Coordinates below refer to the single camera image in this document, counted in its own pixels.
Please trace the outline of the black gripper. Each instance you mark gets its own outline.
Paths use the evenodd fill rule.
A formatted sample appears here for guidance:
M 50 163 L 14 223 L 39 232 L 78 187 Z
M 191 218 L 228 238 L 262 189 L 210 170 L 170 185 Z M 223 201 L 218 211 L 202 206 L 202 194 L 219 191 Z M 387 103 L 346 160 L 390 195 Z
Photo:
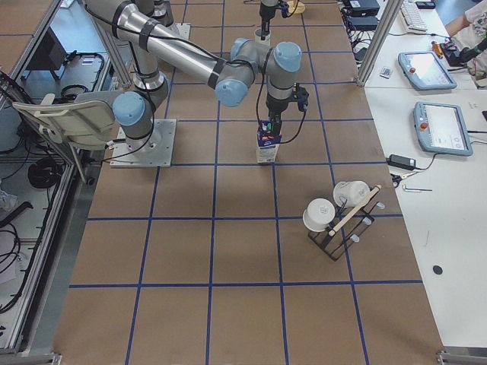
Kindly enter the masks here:
M 267 129 L 269 133 L 275 133 L 275 136 L 280 136 L 282 129 L 282 112 L 285 110 L 285 101 L 278 99 L 267 99 L 266 106 L 268 109 L 269 122 Z

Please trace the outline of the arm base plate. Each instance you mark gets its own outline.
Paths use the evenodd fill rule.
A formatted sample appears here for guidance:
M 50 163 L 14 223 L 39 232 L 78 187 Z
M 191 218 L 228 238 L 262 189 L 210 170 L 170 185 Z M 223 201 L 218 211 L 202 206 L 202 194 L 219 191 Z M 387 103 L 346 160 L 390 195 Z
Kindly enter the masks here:
M 117 138 L 125 141 L 114 145 L 114 158 L 109 161 L 113 168 L 170 167 L 173 155 L 173 143 L 176 134 L 177 120 L 156 119 L 154 131 L 147 144 L 134 154 L 132 153 L 145 140 L 127 139 L 122 128 Z

